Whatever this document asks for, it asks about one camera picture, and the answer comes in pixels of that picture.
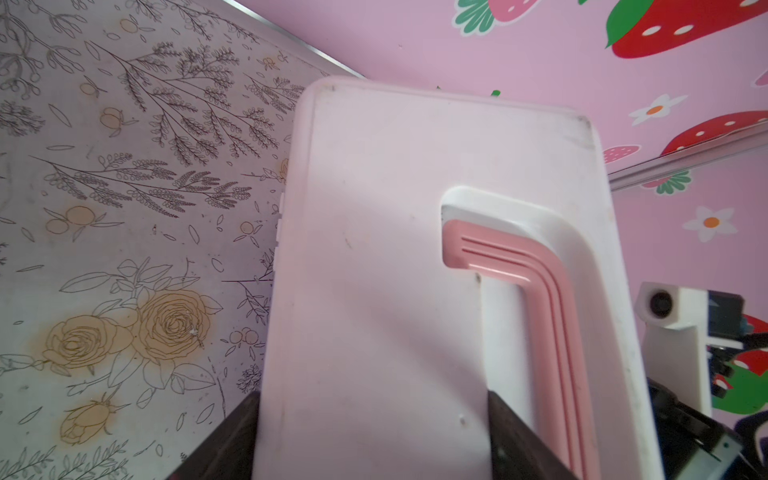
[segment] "line-drawn rose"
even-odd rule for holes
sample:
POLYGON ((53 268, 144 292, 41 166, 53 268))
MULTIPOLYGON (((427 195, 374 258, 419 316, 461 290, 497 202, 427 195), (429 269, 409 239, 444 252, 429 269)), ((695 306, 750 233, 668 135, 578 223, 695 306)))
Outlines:
POLYGON ((96 316, 81 315, 56 324, 45 340, 42 355, 56 365, 77 368, 99 363, 127 348, 131 331, 96 316))
POLYGON ((101 402, 92 400, 90 405, 67 410, 69 415, 59 429, 61 440, 72 445, 85 443, 101 429, 106 432, 109 415, 126 406, 113 406, 109 403, 109 399, 101 402))
POLYGON ((157 294, 139 311, 141 320, 131 329, 133 346, 155 363, 189 355, 210 327, 203 299, 190 290, 157 294))

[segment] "white plastic board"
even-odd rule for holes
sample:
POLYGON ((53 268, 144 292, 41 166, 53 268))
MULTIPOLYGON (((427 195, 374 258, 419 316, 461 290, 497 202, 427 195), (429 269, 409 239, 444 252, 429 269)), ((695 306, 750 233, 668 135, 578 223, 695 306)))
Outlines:
POLYGON ((441 215, 523 231, 559 255, 603 476, 661 478, 600 151, 567 110, 343 78, 308 89, 254 478, 490 478, 486 373, 497 382, 520 364, 484 363, 482 281, 443 264, 441 215))

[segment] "green leaf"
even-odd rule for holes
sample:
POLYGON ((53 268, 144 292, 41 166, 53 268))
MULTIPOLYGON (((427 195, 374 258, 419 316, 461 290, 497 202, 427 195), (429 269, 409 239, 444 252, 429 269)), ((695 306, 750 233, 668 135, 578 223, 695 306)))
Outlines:
POLYGON ((608 33, 606 48, 629 33, 653 3, 654 0, 619 0, 605 24, 605 30, 608 33))
POLYGON ((482 17, 482 21, 480 22, 480 28, 478 29, 478 31, 480 33, 486 33, 493 26, 493 21, 495 19, 496 18, 494 18, 493 13, 491 12, 491 9, 489 8, 488 11, 486 11, 485 14, 482 17))
POLYGON ((672 186, 670 185, 669 181, 666 181, 659 185, 659 187, 656 189, 656 193, 659 195, 664 194, 672 194, 674 190, 672 190, 672 186))
POLYGON ((456 24, 461 25, 462 23, 468 22, 471 18, 475 17, 475 15, 482 15, 486 8, 488 8, 487 1, 479 2, 477 5, 467 8, 462 13, 458 14, 456 17, 456 24))
POLYGON ((480 25, 480 22, 482 22, 485 15, 490 12, 491 12, 491 8, 488 7, 488 5, 486 5, 482 9, 479 9, 477 14, 475 14, 474 18, 470 20, 469 23, 467 23, 467 25, 464 27, 464 33, 469 33, 470 31, 475 30, 480 25))
POLYGON ((733 375, 728 379, 728 383, 733 388, 728 390, 728 394, 722 399, 712 396, 712 406, 737 415, 752 415, 759 412, 766 403, 768 376, 766 374, 758 376, 732 363, 728 365, 733 367, 733 375))

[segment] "red strawberry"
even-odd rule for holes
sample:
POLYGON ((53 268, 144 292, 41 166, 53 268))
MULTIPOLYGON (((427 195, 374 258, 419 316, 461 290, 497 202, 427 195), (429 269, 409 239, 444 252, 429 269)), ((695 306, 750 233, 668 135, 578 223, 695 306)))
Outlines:
POLYGON ((731 390, 733 388, 733 386, 728 383, 728 380, 726 380, 725 377, 719 373, 715 375, 715 383, 723 387, 725 390, 731 390))
POLYGON ((768 85, 768 70, 765 70, 762 75, 760 75, 757 80, 755 80, 754 85, 756 87, 765 87, 768 85))
POLYGON ((606 151, 603 151, 603 158, 605 159, 605 163, 609 164, 610 162, 615 162, 616 160, 620 160, 624 157, 629 157, 639 150, 640 145, 620 145, 618 147, 611 147, 606 151))
POLYGON ((488 0, 493 18, 499 22, 512 22, 525 15, 538 0, 488 0))
POLYGON ((647 182, 647 183, 643 184, 643 187, 646 187, 646 188, 656 188, 659 185, 664 185, 671 178, 672 177, 664 177, 664 178, 660 178, 658 180, 653 180, 653 181, 650 181, 650 182, 647 182))
MULTIPOLYGON (((768 332, 768 323, 750 315, 743 315, 743 317, 746 318, 747 323, 754 327, 752 333, 768 332)), ((739 366, 757 375, 762 375, 768 370, 768 352, 752 350, 751 352, 741 353, 734 359, 734 362, 741 362, 743 365, 739 366)))
POLYGON ((620 0, 606 25, 616 56, 671 50, 768 12, 768 0, 620 0))
POLYGON ((712 140, 715 137, 729 134, 734 130, 759 124, 763 121, 768 121, 768 110, 741 111, 735 114, 721 115, 677 135, 664 148, 661 154, 666 155, 677 150, 683 150, 703 141, 712 140))

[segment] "ridged pink grip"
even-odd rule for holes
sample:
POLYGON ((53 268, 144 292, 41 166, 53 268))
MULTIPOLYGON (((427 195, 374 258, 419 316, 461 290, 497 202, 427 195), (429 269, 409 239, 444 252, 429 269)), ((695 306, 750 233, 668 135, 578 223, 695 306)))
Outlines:
POLYGON ((560 259, 526 237, 451 220, 443 227, 443 260, 518 284, 525 292, 537 399, 537 430, 583 480, 599 480, 587 369, 574 290, 560 259))

